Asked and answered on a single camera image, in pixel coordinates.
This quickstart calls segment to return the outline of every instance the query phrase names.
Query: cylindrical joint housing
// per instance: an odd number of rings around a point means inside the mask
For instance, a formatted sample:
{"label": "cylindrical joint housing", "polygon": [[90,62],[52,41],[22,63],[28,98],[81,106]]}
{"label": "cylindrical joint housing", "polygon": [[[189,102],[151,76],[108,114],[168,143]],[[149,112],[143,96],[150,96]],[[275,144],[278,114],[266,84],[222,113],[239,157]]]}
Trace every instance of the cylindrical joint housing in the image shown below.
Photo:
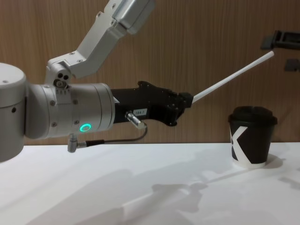
{"label": "cylindrical joint housing", "polygon": [[115,116],[106,84],[73,84],[61,90],[31,85],[28,90],[26,136],[31,139],[108,130]]}
{"label": "cylindrical joint housing", "polygon": [[26,76],[0,63],[0,162],[18,155],[24,146]]}

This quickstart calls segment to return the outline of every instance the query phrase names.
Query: black paper cup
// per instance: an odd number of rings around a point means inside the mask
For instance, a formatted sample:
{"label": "black paper cup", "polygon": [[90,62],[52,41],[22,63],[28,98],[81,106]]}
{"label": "black paper cup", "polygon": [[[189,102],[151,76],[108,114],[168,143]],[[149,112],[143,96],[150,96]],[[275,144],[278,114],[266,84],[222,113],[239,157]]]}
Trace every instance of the black paper cup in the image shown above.
{"label": "black paper cup", "polygon": [[264,167],[277,118],[263,107],[242,106],[228,118],[233,161],[244,168]]}

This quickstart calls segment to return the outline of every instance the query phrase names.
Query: robotic arm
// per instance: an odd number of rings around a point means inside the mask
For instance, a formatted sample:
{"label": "robotic arm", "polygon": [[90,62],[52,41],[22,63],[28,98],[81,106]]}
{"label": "robotic arm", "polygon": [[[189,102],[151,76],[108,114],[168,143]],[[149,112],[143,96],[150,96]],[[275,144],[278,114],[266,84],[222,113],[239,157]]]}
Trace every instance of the robotic arm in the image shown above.
{"label": "robotic arm", "polygon": [[77,135],[110,129],[114,123],[153,119],[176,126],[177,119],[191,107],[193,96],[174,93],[147,82],[138,88],[111,90],[106,84],[70,84],[97,72],[118,40],[135,34],[154,9],[154,0],[110,0],[96,16],[90,31],[74,52],[48,61],[46,81],[34,85],[18,68],[0,63],[0,162],[23,149],[24,135],[45,139],[70,135],[68,151],[88,147]]}

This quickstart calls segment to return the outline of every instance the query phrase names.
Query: white table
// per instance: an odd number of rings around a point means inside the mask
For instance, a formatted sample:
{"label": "white table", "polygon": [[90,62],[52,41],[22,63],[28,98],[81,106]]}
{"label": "white table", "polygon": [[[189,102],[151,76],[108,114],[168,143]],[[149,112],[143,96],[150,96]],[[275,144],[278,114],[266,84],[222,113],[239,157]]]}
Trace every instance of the white table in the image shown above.
{"label": "white table", "polygon": [[0,224],[298,225],[299,147],[246,170],[230,144],[27,146],[0,164]]}

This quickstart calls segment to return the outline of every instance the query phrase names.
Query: black cable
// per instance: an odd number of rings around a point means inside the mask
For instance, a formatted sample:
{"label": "black cable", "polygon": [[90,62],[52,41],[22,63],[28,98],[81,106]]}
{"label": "black cable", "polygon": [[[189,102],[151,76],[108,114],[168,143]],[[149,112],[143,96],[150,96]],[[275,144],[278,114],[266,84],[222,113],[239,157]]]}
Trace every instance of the black cable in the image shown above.
{"label": "black cable", "polygon": [[143,135],[140,136],[140,137],[133,138],[133,139],[116,139],[116,140],[107,140],[107,141],[105,141],[105,140],[86,141],[86,147],[100,145],[100,144],[106,144],[106,143],[136,142],[136,141],[139,141],[139,140],[143,139],[148,133],[147,124],[145,124],[145,126],[146,126],[145,131],[144,131]]}

